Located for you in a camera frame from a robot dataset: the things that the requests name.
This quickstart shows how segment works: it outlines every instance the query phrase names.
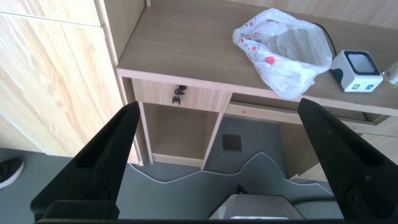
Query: gray floor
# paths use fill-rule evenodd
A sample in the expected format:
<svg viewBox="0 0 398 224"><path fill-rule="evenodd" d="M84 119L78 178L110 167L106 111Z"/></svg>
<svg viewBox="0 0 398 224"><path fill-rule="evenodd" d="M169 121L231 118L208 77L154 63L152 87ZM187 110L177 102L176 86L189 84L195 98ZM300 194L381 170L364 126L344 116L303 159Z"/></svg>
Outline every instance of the gray floor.
<svg viewBox="0 0 398 224"><path fill-rule="evenodd" d="M243 150L222 150L222 134L240 135ZM268 156L259 154L243 167L258 152ZM0 222L32 223L30 201L70 159L1 149L0 160L12 156L23 157L25 169L15 183L0 189ZM251 194L283 195L291 202L331 198L318 185L297 185L284 179L277 124L235 118L222 121L206 170L232 175L198 172L195 167L162 163L146 164L138 169L161 182L126 166L117 201L120 218L206 219L228 195L235 193L238 184Z"/></svg>

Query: plastic bag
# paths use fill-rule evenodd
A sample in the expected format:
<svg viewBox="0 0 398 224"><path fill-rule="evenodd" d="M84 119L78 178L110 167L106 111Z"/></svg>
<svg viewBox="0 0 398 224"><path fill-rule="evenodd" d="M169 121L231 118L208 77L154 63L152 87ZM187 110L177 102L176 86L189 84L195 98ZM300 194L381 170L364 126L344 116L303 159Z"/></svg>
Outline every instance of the plastic bag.
<svg viewBox="0 0 398 224"><path fill-rule="evenodd" d="M233 41L264 82L283 98L295 98L329 70L331 52L321 28L268 9L233 33Z"/></svg>

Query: desk drawer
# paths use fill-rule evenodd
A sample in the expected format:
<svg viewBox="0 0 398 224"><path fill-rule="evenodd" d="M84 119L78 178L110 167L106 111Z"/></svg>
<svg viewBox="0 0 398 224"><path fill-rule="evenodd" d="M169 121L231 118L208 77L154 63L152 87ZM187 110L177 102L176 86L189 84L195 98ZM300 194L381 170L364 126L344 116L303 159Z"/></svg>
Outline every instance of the desk drawer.
<svg viewBox="0 0 398 224"><path fill-rule="evenodd" d="M179 105L172 103L172 98L176 96L174 90L178 88L178 84L132 79L132 85L137 101L196 110L220 112L227 107L231 98L231 93L225 91L187 86L185 94L179 96L181 99Z"/></svg>

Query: white scanner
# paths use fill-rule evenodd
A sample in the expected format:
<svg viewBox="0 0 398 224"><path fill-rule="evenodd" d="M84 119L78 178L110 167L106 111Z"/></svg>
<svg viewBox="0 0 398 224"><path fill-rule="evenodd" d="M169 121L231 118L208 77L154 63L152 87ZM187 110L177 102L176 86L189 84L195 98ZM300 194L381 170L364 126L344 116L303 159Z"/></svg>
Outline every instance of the white scanner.
<svg viewBox="0 0 398 224"><path fill-rule="evenodd" d="M330 72L346 92L372 92L383 81L365 51L342 50L332 61Z"/></svg>

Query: desk surface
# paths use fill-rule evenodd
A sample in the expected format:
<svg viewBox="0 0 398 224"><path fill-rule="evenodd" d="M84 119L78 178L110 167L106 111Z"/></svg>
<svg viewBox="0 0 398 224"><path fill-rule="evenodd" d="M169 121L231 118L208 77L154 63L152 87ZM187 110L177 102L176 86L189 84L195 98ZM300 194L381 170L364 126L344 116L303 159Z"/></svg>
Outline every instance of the desk surface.
<svg viewBox="0 0 398 224"><path fill-rule="evenodd" d="M152 0L120 59L118 73L280 99L232 41L234 29L263 10L228 1ZM323 25L337 52L367 50L382 71L398 60L398 30L289 14ZM326 72L302 97L323 106L398 116L398 88L386 81L372 93L345 93Z"/></svg>

